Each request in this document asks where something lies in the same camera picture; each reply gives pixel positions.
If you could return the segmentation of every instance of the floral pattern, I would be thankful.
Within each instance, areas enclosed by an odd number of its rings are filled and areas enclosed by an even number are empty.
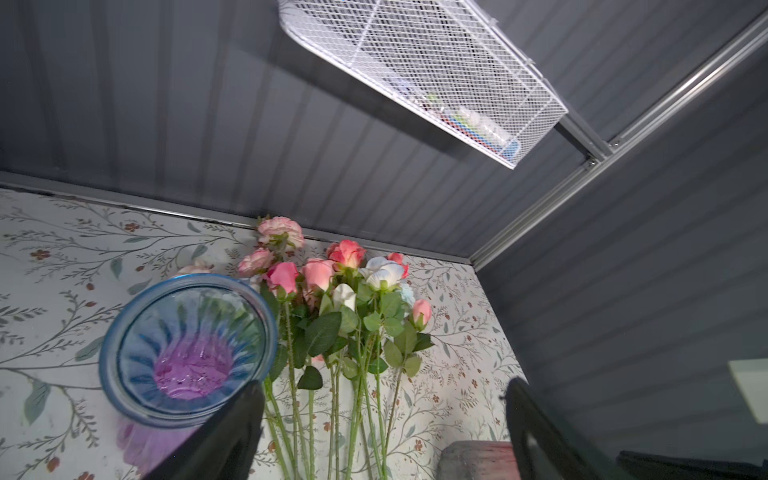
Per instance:
[[[118,414],[98,381],[109,323],[133,296],[195,260],[236,276],[258,233],[8,190],[0,190],[0,200],[0,479],[137,478],[115,444]],[[294,258],[303,263],[327,247],[307,240]],[[432,304],[426,332],[435,347],[401,388],[388,465],[393,478],[434,478],[452,442],[508,438],[499,396],[523,373],[470,266],[409,256],[404,262],[415,298]],[[385,374],[375,392],[386,405],[393,380]],[[342,381],[342,417],[351,410],[345,388],[351,390]],[[289,412],[286,382],[276,382],[275,396]],[[327,387],[316,393],[317,458],[329,457],[329,401]],[[283,419],[292,423],[290,415]],[[265,436],[253,478],[280,474]],[[372,439],[366,433],[363,440],[356,478],[368,478]],[[317,467],[324,475],[328,465]]]

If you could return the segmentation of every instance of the white wire basket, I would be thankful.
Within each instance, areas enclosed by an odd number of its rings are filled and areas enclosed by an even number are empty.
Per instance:
[[[280,0],[300,45],[508,168],[567,114],[471,0]]]

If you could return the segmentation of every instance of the flower bouquet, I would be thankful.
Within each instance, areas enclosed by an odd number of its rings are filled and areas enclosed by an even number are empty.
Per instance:
[[[298,223],[275,217],[261,221],[258,230],[259,246],[243,258],[238,273],[250,278],[261,292],[280,332],[264,391],[273,438],[270,450],[274,450],[283,476],[316,477],[315,392],[326,387],[331,392],[330,421],[325,424],[331,447],[327,478],[335,472],[335,478],[349,480],[360,431],[369,433],[369,441],[364,441],[363,434],[360,443],[367,458],[367,449],[372,447],[372,476],[386,478],[402,375],[415,376],[422,364],[418,352],[433,345],[430,335],[422,332],[432,316],[430,305],[425,300],[414,301],[404,281],[408,265],[400,253],[365,262],[366,251],[359,244],[342,240],[328,248],[326,258],[310,258],[299,268],[289,261],[304,245]],[[323,363],[325,375],[318,368]],[[388,369],[396,376],[396,386],[390,405],[382,405],[381,375]],[[290,389],[288,412],[281,412],[273,388],[281,376],[287,376]],[[343,382],[349,385],[342,388]],[[304,417],[300,390],[308,392],[308,415]],[[352,393],[346,437],[340,425],[342,391]],[[309,425],[303,425],[304,419]],[[346,455],[340,453],[344,445]]]

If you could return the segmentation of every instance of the floral tablecloth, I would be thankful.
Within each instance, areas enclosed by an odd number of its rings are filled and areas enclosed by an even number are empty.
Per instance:
[[[234,275],[254,232],[0,190],[0,234],[0,478],[137,478],[98,380],[104,334],[133,296],[196,259]],[[326,246],[308,240],[298,257]],[[435,347],[401,391],[388,462],[393,478],[434,478],[452,442],[508,438],[499,396],[522,371],[470,266],[406,262],[415,297],[433,306],[426,332]],[[288,398],[280,385],[276,395]],[[325,388],[316,397],[318,459],[327,458],[329,397]],[[259,447],[251,478],[279,476],[268,432]],[[356,478],[368,478],[356,451]]]

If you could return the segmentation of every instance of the white rose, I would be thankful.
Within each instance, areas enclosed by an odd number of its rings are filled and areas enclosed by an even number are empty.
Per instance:
[[[385,257],[372,258],[365,268],[360,269],[366,282],[376,290],[381,289],[382,282],[386,282],[387,288],[391,289],[398,284],[404,272],[402,265]]]
[[[348,306],[352,310],[355,309],[355,300],[357,293],[352,290],[352,287],[346,283],[340,283],[331,294],[331,300],[333,300],[333,308],[338,310],[342,305]]]

